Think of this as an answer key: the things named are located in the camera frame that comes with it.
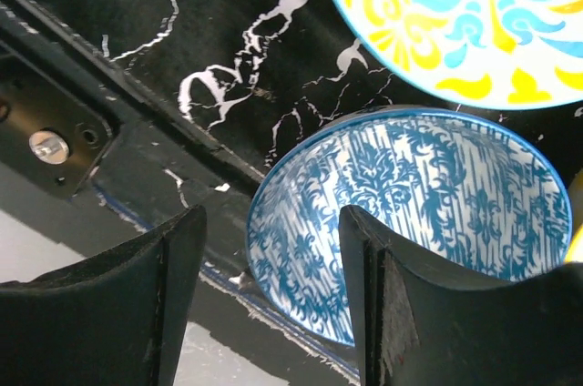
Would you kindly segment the blue white pattern bowl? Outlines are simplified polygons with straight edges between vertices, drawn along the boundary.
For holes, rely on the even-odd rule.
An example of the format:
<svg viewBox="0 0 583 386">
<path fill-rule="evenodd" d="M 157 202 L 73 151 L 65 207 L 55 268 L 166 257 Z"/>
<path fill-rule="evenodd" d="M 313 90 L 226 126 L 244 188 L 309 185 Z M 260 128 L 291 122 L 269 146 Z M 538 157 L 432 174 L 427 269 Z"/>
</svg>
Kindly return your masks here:
<svg viewBox="0 0 583 386">
<path fill-rule="evenodd" d="M 337 119 L 267 174 L 247 221 L 247 258 L 290 320 L 353 345 L 339 242 L 344 206 L 469 269 L 520 281 L 565 260 L 573 210 L 555 168 L 492 121 L 428 107 Z"/>
</svg>

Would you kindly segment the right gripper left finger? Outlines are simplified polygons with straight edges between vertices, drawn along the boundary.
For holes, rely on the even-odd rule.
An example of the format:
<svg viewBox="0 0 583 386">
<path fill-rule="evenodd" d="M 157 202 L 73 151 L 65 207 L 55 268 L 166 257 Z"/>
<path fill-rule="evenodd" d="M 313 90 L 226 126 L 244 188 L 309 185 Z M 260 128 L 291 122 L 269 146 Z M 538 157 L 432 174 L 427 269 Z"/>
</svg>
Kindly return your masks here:
<svg viewBox="0 0 583 386">
<path fill-rule="evenodd" d="M 133 239 L 1 286 L 4 385 L 170 385 L 203 250 L 196 206 Z"/>
</svg>

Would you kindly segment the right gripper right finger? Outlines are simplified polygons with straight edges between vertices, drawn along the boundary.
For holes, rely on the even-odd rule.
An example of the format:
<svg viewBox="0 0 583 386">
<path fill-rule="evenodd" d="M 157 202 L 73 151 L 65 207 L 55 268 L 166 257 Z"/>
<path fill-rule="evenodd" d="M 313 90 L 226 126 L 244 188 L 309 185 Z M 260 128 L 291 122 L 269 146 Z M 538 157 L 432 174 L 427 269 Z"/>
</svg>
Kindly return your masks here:
<svg viewBox="0 0 583 386">
<path fill-rule="evenodd" d="M 341 210 L 364 385 L 579 385 L 582 267 L 513 283 L 464 268 L 363 208 Z"/>
</svg>

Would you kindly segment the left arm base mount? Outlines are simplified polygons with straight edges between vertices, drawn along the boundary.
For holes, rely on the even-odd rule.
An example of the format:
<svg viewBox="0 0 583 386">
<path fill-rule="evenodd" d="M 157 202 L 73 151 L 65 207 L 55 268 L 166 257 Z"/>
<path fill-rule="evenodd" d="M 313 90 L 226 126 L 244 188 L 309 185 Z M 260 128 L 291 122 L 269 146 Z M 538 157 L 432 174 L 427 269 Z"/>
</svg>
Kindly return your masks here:
<svg viewBox="0 0 583 386">
<path fill-rule="evenodd" d="M 45 192 L 68 199 L 95 171 L 118 124 L 106 112 L 1 55 L 1 163 Z"/>
</svg>

